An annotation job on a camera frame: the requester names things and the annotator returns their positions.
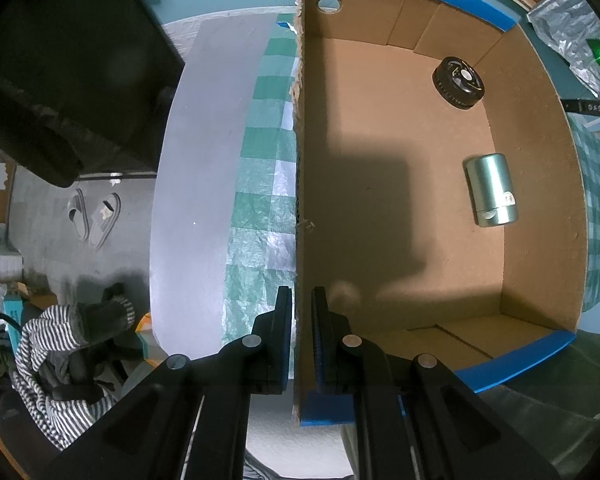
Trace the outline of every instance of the checkered tablecloth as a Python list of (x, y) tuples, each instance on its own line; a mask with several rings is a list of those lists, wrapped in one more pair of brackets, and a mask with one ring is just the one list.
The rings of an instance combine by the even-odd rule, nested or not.
[(589, 250), (582, 305), (586, 312), (600, 302), (600, 140), (571, 116), (569, 123), (580, 160), (587, 209)]
[(280, 14), (260, 60), (248, 112), (224, 279), (225, 344), (272, 310), (296, 278), (296, 135), (289, 89), (298, 65), (292, 14)]

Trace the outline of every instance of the black round object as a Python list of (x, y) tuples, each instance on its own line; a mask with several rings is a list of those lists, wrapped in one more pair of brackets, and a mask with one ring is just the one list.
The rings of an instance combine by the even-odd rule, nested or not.
[(484, 85), (474, 67), (459, 57), (445, 57), (433, 71), (433, 84), (442, 97), (468, 110), (484, 96)]

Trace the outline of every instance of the green metallic cylinder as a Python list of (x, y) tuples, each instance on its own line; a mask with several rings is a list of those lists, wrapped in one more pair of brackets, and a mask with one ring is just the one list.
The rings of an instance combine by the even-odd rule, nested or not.
[(518, 207), (505, 156), (501, 153), (477, 156), (466, 161), (464, 166), (474, 197), (478, 225), (494, 227), (515, 222)]

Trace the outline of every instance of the slipper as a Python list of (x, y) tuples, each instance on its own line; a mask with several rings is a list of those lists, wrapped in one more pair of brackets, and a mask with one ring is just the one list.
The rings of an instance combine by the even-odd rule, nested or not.
[(77, 188), (66, 205), (69, 220), (74, 224), (75, 232), (80, 240), (86, 240), (89, 236), (89, 221), (87, 220), (87, 211), (84, 206), (84, 195), (82, 190)]
[(91, 215), (91, 235), (89, 243), (95, 246), (96, 250), (102, 247), (104, 240), (113, 229), (120, 216), (120, 197), (117, 193), (111, 193), (100, 202), (96, 211)]

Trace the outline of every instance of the brown cardboard box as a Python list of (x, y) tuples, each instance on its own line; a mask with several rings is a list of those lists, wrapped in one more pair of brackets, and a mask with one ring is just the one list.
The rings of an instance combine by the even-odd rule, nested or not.
[[(453, 369), (574, 332), (587, 265), (582, 178), (562, 105), (519, 26), (434, 0), (301, 0), (296, 401), (315, 389), (308, 299), (386, 352)], [(431, 75), (463, 57), (486, 94), (449, 105)], [(520, 219), (480, 228), (462, 163), (507, 157)]]

